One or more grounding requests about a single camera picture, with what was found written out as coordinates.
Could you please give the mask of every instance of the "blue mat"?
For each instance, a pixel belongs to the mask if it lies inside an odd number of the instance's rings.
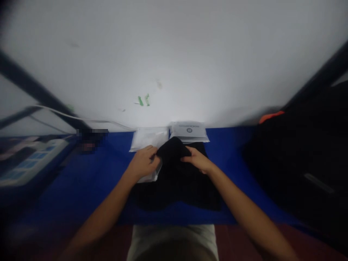
[[[263,192],[245,165],[239,148],[252,127],[207,129],[208,157],[219,166],[267,215],[277,223],[300,224],[279,209]],[[75,155],[38,201],[16,223],[49,228],[81,225],[117,184],[133,157],[129,153],[133,133],[109,133],[91,155]],[[162,211],[146,212],[129,200],[118,224],[235,224],[223,203],[221,211],[209,211],[176,202]]]

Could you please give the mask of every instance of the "right hand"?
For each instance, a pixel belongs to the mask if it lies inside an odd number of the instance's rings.
[[[199,171],[202,172],[203,174],[208,174],[214,169],[215,164],[212,163],[206,156],[200,153],[197,149],[188,147],[188,146],[186,146],[186,148],[191,152],[191,156],[182,157],[181,158],[182,162],[191,163],[196,168],[198,168]]]

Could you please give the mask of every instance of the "green stain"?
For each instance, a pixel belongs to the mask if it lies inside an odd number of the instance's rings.
[[[144,106],[144,104],[142,103],[142,100],[141,100],[141,97],[140,97],[140,96],[138,96],[138,100],[139,100],[140,106]]]
[[[149,94],[147,94],[147,95],[145,96],[145,102],[146,102],[146,105],[147,105],[147,106],[150,106],[150,103],[149,103]]]

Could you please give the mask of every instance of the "white package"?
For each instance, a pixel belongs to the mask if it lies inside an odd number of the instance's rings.
[[[192,142],[209,142],[204,123],[195,121],[172,122],[170,138],[178,137],[184,144]]]
[[[129,152],[135,152],[148,145],[161,147],[168,141],[168,127],[138,128],[133,135]]]

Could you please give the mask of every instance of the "black backpack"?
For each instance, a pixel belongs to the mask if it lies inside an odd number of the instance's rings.
[[[257,126],[243,157],[284,210],[348,249],[348,81]]]

